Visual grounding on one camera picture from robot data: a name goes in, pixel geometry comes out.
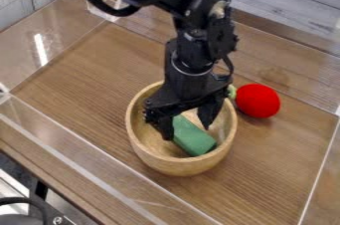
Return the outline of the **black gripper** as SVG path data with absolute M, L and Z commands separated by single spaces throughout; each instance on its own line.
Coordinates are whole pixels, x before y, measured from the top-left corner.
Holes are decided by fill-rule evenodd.
M 164 140 L 173 139 L 173 117 L 191 109 L 197 109 L 201 125 L 209 128 L 231 82 L 232 74 L 215 74 L 212 65 L 199 72 L 187 67 L 179 59 L 176 39 L 167 43 L 165 81 L 145 100 L 145 121 L 155 125 Z

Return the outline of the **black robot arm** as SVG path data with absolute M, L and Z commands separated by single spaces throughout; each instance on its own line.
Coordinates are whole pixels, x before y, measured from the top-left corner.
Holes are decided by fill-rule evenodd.
M 217 62 L 233 68 L 228 54 L 239 41 L 231 19 L 231 0 L 123 0 L 113 8 L 104 0 L 88 0 L 101 11 L 128 17 L 148 6 L 171 13 L 176 36 L 165 46 L 165 80 L 145 100 L 145 122 L 165 140 L 173 139 L 173 117 L 196 109 L 204 127 L 220 112 L 232 73 L 212 71 Z

